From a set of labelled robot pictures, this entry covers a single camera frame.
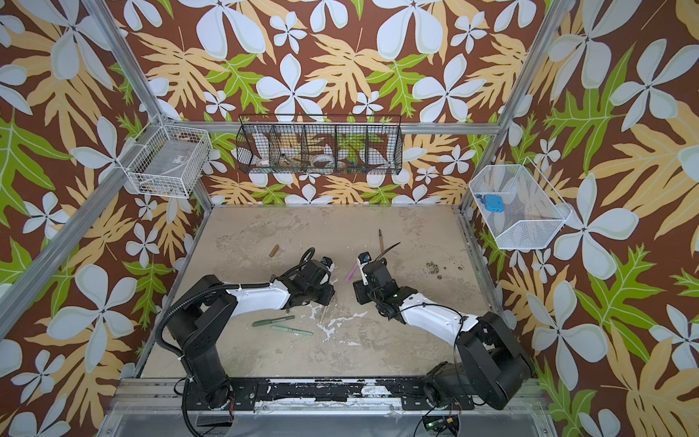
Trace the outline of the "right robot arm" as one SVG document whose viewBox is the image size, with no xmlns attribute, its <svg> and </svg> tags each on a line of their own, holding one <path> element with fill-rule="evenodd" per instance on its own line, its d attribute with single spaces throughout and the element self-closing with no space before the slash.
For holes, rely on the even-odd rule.
<svg viewBox="0 0 699 437">
<path fill-rule="evenodd" d="M 473 399 L 478 398 L 502 410 L 533 378 L 532 360 L 498 314 L 465 314 L 433 302 L 416 289 L 400 287 L 384 259 L 360 261 L 358 269 L 362 278 L 353 287 L 359 304 L 374 303 L 383 317 L 427 331 L 460 357 L 458 362 L 438 364 L 424 376 L 424 396 L 430 406 L 458 403 L 472 410 Z"/>
</svg>

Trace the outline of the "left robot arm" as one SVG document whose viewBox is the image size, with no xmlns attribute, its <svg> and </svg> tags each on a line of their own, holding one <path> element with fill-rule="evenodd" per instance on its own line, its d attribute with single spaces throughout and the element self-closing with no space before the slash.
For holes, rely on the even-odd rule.
<svg viewBox="0 0 699 437">
<path fill-rule="evenodd" d="M 311 302 L 326 306 L 334 295 L 332 269 L 333 261 L 324 257 L 306 260 L 264 283 L 224 283 L 207 275 L 171 304 L 155 329 L 156 342 L 176 355 L 207 406 L 220 409 L 229 403 L 230 389 L 216 343 L 229 319 Z"/>
</svg>

